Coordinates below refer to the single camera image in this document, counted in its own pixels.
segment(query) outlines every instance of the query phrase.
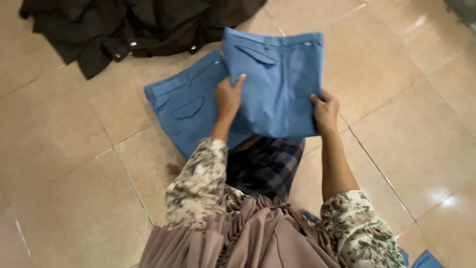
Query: folded blue pants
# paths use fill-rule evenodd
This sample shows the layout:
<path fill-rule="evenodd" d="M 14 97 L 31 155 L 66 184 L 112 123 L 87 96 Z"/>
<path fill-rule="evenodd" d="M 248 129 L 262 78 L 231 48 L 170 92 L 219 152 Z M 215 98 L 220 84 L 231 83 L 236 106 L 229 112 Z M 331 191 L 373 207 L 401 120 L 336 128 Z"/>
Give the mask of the folded blue pants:
<path fill-rule="evenodd" d="M 225 29 L 223 53 L 232 84 L 246 74 L 240 115 L 254 133 L 274 138 L 319 135 L 311 93 L 321 96 L 323 36 L 261 36 Z"/>
<path fill-rule="evenodd" d="M 210 136 L 218 116 L 215 89 L 228 75 L 219 50 L 182 72 L 144 87 L 160 125 L 184 158 L 189 159 L 200 140 Z M 228 136 L 228 146 L 235 148 L 253 136 L 243 129 L 246 122 L 237 116 Z"/>

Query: floral print sleeve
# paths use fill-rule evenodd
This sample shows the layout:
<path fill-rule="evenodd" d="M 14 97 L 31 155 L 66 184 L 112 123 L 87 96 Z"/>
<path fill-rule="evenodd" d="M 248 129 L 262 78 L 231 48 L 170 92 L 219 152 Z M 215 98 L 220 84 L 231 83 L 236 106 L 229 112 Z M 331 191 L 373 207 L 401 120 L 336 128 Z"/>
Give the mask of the floral print sleeve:
<path fill-rule="evenodd" d="M 321 207 L 331 246 L 349 268 L 404 268 L 395 237 L 358 190 L 341 193 Z"/>
<path fill-rule="evenodd" d="M 167 187 L 169 229 L 201 230 L 208 215 L 240 209 L 248 195 L 225 184 L 228 146 L 220 139 L 201 140 L 178 177 Z"/>

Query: black clothing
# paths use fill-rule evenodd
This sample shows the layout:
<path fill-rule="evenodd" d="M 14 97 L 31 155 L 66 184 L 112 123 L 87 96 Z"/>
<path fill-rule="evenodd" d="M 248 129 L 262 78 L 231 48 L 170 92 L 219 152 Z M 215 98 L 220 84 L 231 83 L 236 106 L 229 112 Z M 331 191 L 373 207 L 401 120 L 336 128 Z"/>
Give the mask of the black clothing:
<path fill-rule="evenodd" d="M 87 79 L 129 52 L 136 57 L 197 52 L 221 40 L 223 28 L 251 18 L 266 0 L 23 0 L 20 16 L 35 18 L 66 64 Z"/>

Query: dark plaid fabric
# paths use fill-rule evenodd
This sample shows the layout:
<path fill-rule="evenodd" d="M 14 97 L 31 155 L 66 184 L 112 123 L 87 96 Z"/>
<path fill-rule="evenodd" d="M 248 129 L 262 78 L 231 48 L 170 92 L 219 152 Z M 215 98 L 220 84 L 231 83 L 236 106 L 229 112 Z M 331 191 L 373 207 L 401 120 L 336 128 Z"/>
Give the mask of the dark plaid fabric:
<path fill-rule="evenodd" d="M 304 139 L 261 138 L 228 155 L 227 184 L 257 198 L 286 202 L 304 150 Z"/>

